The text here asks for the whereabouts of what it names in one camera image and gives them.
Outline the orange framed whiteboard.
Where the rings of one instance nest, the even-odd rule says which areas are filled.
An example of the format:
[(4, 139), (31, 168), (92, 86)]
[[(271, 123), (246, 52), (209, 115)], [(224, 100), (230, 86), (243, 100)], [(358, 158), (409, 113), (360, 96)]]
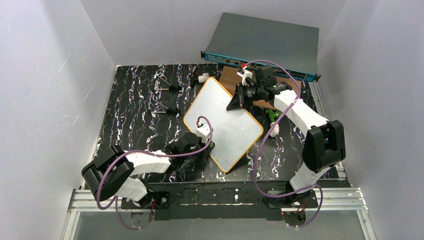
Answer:
[(209, 77), (183, 116), (183, 123), (193, 133), (199, 116), (209, 120), (214, 142), (210, 156), (223, 173), (228, 173), (264, 133), (246, 109), (227, 111), (231, 99), (232, 95)]

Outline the white pipe elbow fitting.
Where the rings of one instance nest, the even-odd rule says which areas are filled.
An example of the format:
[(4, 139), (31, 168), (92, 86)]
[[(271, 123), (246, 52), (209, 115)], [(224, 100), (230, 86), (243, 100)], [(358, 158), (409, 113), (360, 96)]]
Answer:
[(275, 138), (280, 132), (279, 124), (277, 123), (274, 127), (270, 128), (270, 130), (271, 130), (271, 132), (270, 132), (269, 136), (271, 138)]

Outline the white black pipe fitting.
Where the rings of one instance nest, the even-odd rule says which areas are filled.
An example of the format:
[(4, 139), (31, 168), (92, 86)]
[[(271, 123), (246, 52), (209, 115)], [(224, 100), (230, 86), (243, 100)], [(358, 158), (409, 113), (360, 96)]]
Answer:
[(204, 83), (210, 77), (208, 72), (203, 73), (202, 75), (196, 76), (194, 73), (188, 75), (189, 85), (193, 86), (196, 83)]

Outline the teal network switch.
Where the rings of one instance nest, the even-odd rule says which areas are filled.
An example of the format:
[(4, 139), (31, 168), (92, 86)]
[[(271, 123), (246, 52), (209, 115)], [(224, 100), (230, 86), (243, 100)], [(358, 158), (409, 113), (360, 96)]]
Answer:
[(274, 63), (279, 77), (317, 82), (317, 27), (224, 12), (201, 58), (238, 68)]

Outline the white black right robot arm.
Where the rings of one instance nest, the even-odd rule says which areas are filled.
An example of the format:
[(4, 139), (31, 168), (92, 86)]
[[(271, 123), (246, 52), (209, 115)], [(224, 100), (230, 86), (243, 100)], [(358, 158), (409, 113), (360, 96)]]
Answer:
[(285, 193), (265, 193), (270, 201), (283, 204), (301, 203), (315, 187), (318, 179), (346, 157), (344, 126), (338, 120), (330, 121), (310, 108), (302, 99), (300, 91), (291, 85), (278, 82), (270, 65), (257, 66), (253, 71), (243, 64), (237, 75), (234, 95), (227, 111), (250, 108), (253, 102), (265, 101), (281, 111), (304, 135), (302, 165), (286, 184)]

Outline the brown wooden board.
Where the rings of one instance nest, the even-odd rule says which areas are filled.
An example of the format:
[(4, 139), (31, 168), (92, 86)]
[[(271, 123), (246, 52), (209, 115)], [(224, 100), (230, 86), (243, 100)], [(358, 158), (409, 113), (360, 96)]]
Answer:
[[(223, 67), (221, 76), (219, 78), (219, 82), (232, 96), (234, 95), (236, 91), (236, 84), (241, 81), (242, 81), (242, 78), (237, 75), (236, 68), (229, 67), (229, 66)], [(276, 76), (276, 81), (277, 83), (284, 82), (288, 84), (289, 86), (291, 86), (292, 90), (295, 91), (296, 94), (298, 94), (299, 92), (302, 92), (296, 86), (296, 84), (298, 84), (299, 87), (302, 86), (302, 83), (298, 80), (295, 80), (295, 82), (293, 82), (290, 78)], [(276, 108), (274, 108), (270, 103), (265, 102), (264, 100), (254, 101), (253, 105), (256, 107), (276, 110)]]

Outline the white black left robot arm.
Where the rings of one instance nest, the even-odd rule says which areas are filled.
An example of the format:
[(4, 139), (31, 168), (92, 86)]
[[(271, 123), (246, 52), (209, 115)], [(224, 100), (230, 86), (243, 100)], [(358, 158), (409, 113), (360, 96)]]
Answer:
[(187, 132), (177, 141), (166, 145), (152, 155), (144, 152), (126, 154), (119, 145), (113, 145), (81, 170), (88, 189), (94, 198), (105, 201), (111, 197), (143, 201), (151, 193), (147, 185), (135, 175), (165, 173), (188, 160), (200, 162), (207, 158), (215, 143), (210, 137)]

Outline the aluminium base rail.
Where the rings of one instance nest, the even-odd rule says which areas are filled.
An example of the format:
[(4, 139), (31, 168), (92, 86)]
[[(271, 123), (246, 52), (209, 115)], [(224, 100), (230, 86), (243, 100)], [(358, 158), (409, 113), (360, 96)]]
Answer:
[(359, 188), (316, 189), (307, 203), (264, 202), (244, 187), (177, 189), (154, 209), (120, 200), (98, 209), (88, 190), (72, 194), (64, 240), (374, 240)]

